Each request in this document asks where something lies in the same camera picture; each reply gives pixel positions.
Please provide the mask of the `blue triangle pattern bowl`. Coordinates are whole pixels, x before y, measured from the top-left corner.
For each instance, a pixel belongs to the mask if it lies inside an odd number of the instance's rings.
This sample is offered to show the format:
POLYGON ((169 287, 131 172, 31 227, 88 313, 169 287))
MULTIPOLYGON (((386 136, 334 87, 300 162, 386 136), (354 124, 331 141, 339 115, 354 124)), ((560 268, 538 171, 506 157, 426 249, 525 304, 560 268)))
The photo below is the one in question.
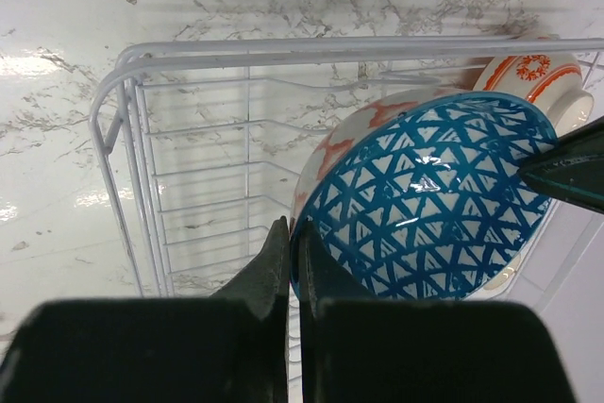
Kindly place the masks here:
POLYGON ((401 92, 347 117, 298 180, 291 233, 317 229, 370 293, 460 300, 528 246, 550 205, 519 176, 558 141, 502 92, 401 92))

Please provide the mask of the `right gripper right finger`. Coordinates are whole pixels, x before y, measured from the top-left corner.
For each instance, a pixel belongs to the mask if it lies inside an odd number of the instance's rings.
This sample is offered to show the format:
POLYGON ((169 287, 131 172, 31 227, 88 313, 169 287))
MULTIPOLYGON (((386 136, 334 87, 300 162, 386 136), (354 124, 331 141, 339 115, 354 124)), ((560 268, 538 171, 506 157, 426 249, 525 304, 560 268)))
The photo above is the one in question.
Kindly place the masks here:
POLYGON ((509 302, 373 297, 312 223, 297 239, 307 402, 572 402, 548 330, 509 302))

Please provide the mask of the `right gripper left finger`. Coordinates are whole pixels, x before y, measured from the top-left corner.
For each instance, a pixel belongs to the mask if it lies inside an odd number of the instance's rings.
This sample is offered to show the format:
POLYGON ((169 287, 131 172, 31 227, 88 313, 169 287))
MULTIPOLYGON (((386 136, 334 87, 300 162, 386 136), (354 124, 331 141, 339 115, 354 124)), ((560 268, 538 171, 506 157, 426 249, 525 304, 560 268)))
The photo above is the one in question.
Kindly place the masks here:
POLYGON ((284 402, 289 231, 208 297, 51 301, 1 365, 5 402, 284 402))

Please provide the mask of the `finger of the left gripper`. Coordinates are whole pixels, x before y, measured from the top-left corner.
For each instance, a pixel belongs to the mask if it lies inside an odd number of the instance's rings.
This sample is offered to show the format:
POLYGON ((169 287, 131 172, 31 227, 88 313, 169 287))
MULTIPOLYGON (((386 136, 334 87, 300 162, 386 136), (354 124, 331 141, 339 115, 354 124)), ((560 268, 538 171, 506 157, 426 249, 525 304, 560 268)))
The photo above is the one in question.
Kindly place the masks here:
POLYGON ((539 194, 602 213, 603 169, 603 119, 598 118, 524 160, 518 175, 539 194))

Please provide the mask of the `orange floral bowl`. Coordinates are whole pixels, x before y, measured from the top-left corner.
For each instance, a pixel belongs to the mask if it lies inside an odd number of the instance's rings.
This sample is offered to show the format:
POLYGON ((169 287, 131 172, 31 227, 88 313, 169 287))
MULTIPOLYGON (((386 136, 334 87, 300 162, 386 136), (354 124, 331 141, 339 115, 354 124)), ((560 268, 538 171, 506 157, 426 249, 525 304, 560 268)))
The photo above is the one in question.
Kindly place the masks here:
POLYGON ((583 89, 579 62, 572 53, 540 50, 474 62, 485 67, 467 72, 465 88, 525 99, 545 114, 560 137, 587 124, 595 99, 583 89))

